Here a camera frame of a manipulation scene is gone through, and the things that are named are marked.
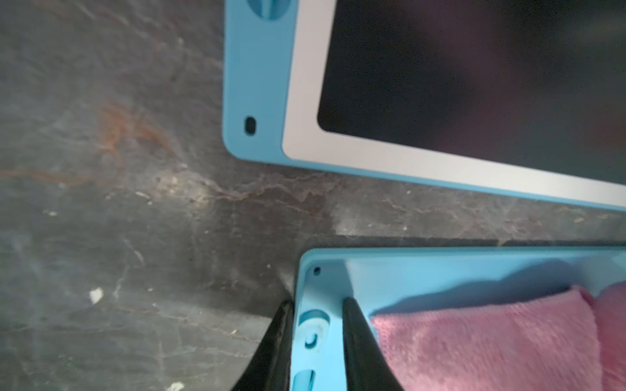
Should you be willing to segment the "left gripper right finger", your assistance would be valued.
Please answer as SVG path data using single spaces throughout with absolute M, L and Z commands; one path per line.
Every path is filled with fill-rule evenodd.
M 342 339 L 348 391 L 402 390 L 352 297 L 342 303 Z

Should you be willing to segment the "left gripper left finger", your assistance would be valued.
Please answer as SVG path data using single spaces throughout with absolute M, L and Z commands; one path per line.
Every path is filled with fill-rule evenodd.
M 287 391 L 293 343 L 294 303 L 283 301 L 248 367 L 232 391 Z

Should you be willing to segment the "blue front drawing tablet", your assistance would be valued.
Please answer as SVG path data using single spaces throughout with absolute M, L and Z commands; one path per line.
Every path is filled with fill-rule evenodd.
M 295 290 L 292 390 L 347 387 L 342 303 L 367 317 L 529 301 L 625 279 L 622 247 L 313 249 Z

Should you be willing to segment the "blue drawing tablet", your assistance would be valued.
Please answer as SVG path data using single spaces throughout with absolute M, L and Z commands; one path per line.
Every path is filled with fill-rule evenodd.
M 228 1 L 247 161 L 625 208 L 622 1 Z
M 313 249 L 295 290 L 292 390 L 347 387 L 342 303 L 367 317 L 529 301 L 625 279 L 622 247 Z

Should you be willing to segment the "pink cleaning cloth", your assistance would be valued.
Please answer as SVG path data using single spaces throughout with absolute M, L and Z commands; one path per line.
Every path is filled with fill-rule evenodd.
M 534 301 L 381 314 L 381 351 L 406 390 L 622 390 L 625 285 Z

